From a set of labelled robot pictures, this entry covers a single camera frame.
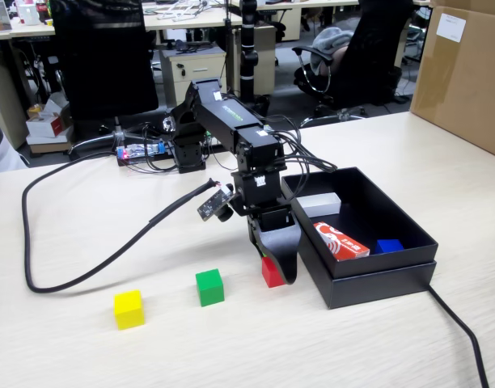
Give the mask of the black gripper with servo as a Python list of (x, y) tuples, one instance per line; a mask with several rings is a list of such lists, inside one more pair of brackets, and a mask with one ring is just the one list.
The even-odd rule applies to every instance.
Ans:
[(236, 189), (232, 207), (248, 219), (248, 237), (260, 258), (269, 257), (283, 281), (292, 285), (297, 278), (302, 231), (293, 225), (291, 206), (281, 190)]

